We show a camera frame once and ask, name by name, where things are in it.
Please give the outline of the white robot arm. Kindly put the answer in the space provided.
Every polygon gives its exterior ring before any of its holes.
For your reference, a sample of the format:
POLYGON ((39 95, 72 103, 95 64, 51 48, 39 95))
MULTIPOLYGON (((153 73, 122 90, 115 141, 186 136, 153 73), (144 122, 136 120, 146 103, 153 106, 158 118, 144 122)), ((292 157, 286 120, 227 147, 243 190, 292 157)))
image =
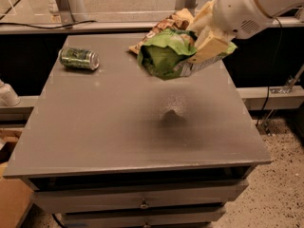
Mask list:
POLYGON ((232 39, 251 38, 284 12, 303 4, 304 0, 212 0, 188 27, 198 35, 197 52, 189 61, 209 60, 225 51, 232 39))

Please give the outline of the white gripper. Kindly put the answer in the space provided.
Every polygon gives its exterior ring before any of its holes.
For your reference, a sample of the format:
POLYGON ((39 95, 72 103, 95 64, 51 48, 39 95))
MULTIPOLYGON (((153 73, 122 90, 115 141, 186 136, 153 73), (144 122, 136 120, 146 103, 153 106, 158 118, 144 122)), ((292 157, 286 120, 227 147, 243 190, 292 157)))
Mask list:
POLYGON ((237 48, 232 42, 234 37, 251 38, 265 30, 273 20, 260 0, 208 1, 187 28, 198 37, 197 52, 189 62, 201 63, 219 55, 230 55, 237 48))

